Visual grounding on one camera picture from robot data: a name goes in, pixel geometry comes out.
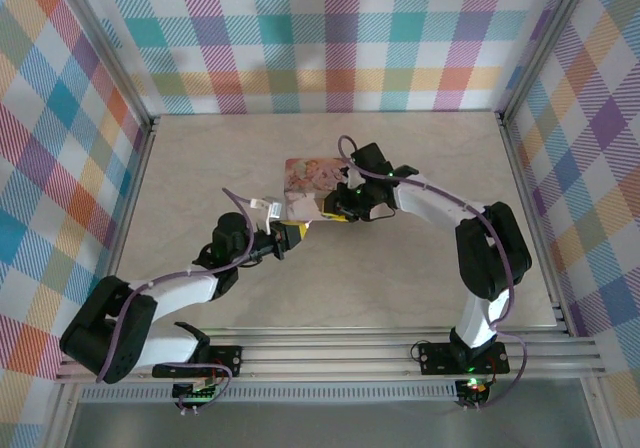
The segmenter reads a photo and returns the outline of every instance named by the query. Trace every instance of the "metal base plate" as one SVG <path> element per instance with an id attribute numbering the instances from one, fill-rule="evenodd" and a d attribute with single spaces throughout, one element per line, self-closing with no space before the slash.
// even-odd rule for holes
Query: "metal base plate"
<path id="1" fill-rule="evenodd" d="M 448 343 L 451 327 L 426 328 L 204 328 L 216 345 L 242 346 L 238 376 L 250 382 L 353 382 L 409 381 L 425 378 L 420 363 L 411 359 L 417 340 Z M 605 372 L 593 338 L 570 338 L 564 322 L 552 328 L 515 329 L 529 344 L 525 378 L 580 378 Z M 522 364 L 520 343 L 506 338 L 511 372 Z M 413 355 L 418 356 L 414 348 Z M 459 374 L 435 374 L 435 378 Z M 185 383 L 175 378 L 174 383 Z M 189 379 L 197 382 L 202 377 Z M 60 383 L 95 383 L 95 375 L 68 356 L 58 372 Z M 132 372 L 127 382 L 162 382 L 152 378 L 149 367 Z"/>
<path id="2" fill-rule="evenodd" d="M 496 342 L 476 358 L 465 371 L 451 355 L 449 343 L 418 345 L 420 372 L 423 375 L 498 375 L 509 373 L 509 358 L 504 343 Z"/>

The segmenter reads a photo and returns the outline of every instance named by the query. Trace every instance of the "black bracket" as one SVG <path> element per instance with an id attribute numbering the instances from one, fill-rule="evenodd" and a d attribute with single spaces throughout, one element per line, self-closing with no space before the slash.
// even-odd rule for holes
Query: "black bracket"
<path id="1" fill-rule="evenodd" d="M 240 374 L 242 367 L 242 347 L 241 346 L 207 346 L 199 356 L 206 361 L 201 363 L 216 363 L 224 365 L 231 370 L 233 376 Z M 216 370 L 216 376 L 223 373 Z M 212 378 L 211 368 L 190 368 L 188 366 L 177 368 L 171 365 L 155 365 L 151 371 L 153 378 Z"/>
<path id="2" fill-rule="evenodd" d="M 394 170 L 376 143 L 369 143 L 359 148 L 351 154 L 351 158 L 359 168 L 378 175 L 407 178 L 418 174 L 418 170 L 407 165 Z M 367 175 L 362 177 L 365 182 L 353 189 L 350 189 L 346 183 L 338 183 L 336 189 L 324 200 L 324 212 L 341 215 L 347 221 L 355 222 L 371 221 L 371 210 L 382 203 L 393 210 L 398 208 L 393 194 L 394 187 L 399 183 L 397 180 L 380 180 Z"/>
<path id="3" fill-rule="evenodd" d="M 417 359 L 423 375 L 504 375 L 510 371 L 504 343 L 500 342 L 471 360 L 466 370 L 451 353 L 450 343 L 420 343 Z"/>
<path id="4" fill-rule="evenodd" d="M 241 346 L 206 346 L 200 350 L 199 356 L 201 360 L 207 359 L 209 363 L 217 363 L 224 365 L 231 370 L 233 377 L 240 374 L 242 367 L 242 347 Z M 153 367 L 152 376 L 154 378 L 202 378 L 202 382 L 194 383 L 176 383 L 171 390 L 172 398 L 183 398 L 183 406 L 186 408 L 198 407 L 206 403 L 206 401 L 189 402 L 189 399 L 210 399 L 213 398 L 218 390 L 215 379 L 218 376 L 227 376 L 226 372 L 221 369 L 212 368 L 176 368 L 166 365 L 155 365 Z"/>
<path id="5" fill-rule="evenodd" d="M 64 330 L 60 349 L 92 373 L 100 373 L 116 325 L 112 317 L 118 316 L 132 292 L 129 283 L 115 276 L 102 278 Z M 105 383 L 120 381 L 135 367 L 156 306 L 156 301 L 147 295 L 133 299 L 122 324 L 113 361 L 104 377 Z"/>
<path id="6" fill-rule="evenodd" d="M 485 207 L 483 214 L 502 242 L 513 274 L 513 284 L 517 285 L 532 262 L 513 211 L 508 205 L 497 202 Z M 490 243 L 488 237 L 489 232 L 478 218 L 462 220 L 456 227 L 462 281 L 478 298 L 494 301 L 507 287 L 507 274 L 495 242 Z"/>

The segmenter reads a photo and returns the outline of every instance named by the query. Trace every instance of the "marble surface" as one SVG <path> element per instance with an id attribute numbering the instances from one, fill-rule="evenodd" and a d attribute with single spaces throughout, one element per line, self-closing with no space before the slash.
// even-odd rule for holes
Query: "marble surface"
<path id="1" fill-rule="evenodd" d="M 378 143 L 469 200 L 503 201 L 516 213 L 534 267 L 516 289 L 507 326 L 555 323 L 494 116 L 490 113 L 359 113 L 163 117 L 119 275 L 143 279 L 184 269 L 210 241 L 218 217 L 244 197 L 282 196 L 284 161 L 336 156 L 338 136 Z M 170 315 L 199 327 L 450 326 L 467 291 L 453 233 L 398 213 L 378 223 L 316 222 L 284 261 L 241 270 L 213 303 Z"/>

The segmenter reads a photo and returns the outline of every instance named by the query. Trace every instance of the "colorful checkered pattern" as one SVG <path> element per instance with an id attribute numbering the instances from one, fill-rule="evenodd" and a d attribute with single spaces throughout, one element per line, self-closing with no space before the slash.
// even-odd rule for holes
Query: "colorful checkered pattern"
<path id="1" fill-rule="evenodd" d="M 549 23 L 553 18 L 553 14 L 561 1 L 562 0 L 547 0 L 547 4 L 545 5 L 544 10 L 542 10 L 542 14 L 538 19 L 535 28 L 531 32 L 531 35 L 529 36 L 529 40 L 527 41 L 522 55 L 520 55 L 518 64 L 513 70 L 511 78 L 509 78 L 507 88 L 502 93 L 495 111 L 502 113 L 506 109 L 507 103 L 509 103 L 509 100 L 513 96 L 513 92 L 518 85 L 518 82 L 521 80 L 524 70 L 533 59 L 533 55 L 540 44 L 542 35 L 544 35 L 544 33 L 547 31 Z"/>
<path id="2" fill-rule="evenodd" d="M 0 0 L 0 446 L 38 439 L 142 130 L 64 0 Z"/>
<path id="3" fill-rule="evenodd" d="M 640 435 L 640 0 L 581 0 L 514 136 L 564 295 Z"/>
<path id="4" fill-rule="evenodd" d="M 189 114 L 490 109 L 537 0 L 90 2 L 149 110 Z"/>

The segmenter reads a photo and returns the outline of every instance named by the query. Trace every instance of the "yellow object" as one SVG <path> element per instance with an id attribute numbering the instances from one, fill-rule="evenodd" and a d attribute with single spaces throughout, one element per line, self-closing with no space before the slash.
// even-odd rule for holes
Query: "yellow object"
<path id="1" fill-rule="evenodd" d="M 289 225 L 289 226 L 297 226 L 300 229 L 300 239 L 304 240 L 304 237 L 307 234 L 307 230 L 308 228 L 308 223 L 305 223 L 303 221 L 283 221 L 282 222 L 283 225 Z"/>
<path id="2" fill-rule="evenodd" d="M 327 220 L 339 221 L 341 223 L 349 223 L 349 220 L 347 220 L 344 217 L 344 215 L 336 215 L 334 213 L 322 213 L 322 216 L 325 217 Z"/>

